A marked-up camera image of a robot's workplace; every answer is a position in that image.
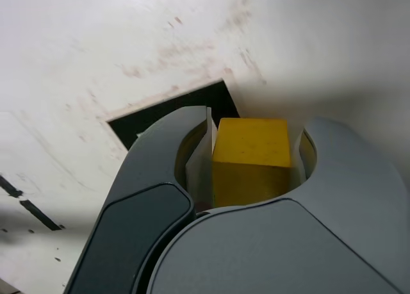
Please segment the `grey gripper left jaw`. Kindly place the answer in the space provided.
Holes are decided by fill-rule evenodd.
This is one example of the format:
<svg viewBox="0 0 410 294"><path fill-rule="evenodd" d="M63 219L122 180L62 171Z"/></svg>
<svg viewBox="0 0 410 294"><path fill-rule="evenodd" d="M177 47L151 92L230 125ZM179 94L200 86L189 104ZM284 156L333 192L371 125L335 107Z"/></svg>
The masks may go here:
<svg viewBox="0 0 410 294"><path fill-rule="evenodd" d="M145 293L165 247L195 220L185 166L206 133L205 106L186 106L130 148L66 285L66 293Z"/></svg>

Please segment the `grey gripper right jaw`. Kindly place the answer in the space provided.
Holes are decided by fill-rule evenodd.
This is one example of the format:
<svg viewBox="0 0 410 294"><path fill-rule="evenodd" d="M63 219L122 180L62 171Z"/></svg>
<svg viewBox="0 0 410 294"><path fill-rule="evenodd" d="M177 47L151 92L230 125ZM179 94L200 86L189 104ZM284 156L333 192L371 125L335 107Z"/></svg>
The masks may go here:
<svg viewBox="0 0 410 294"><path fill-rule="evenodd" d="M148 293L408 293L409 192L377 149L315 118L298 139L304 182L216 210L166 247Z"/></svg>

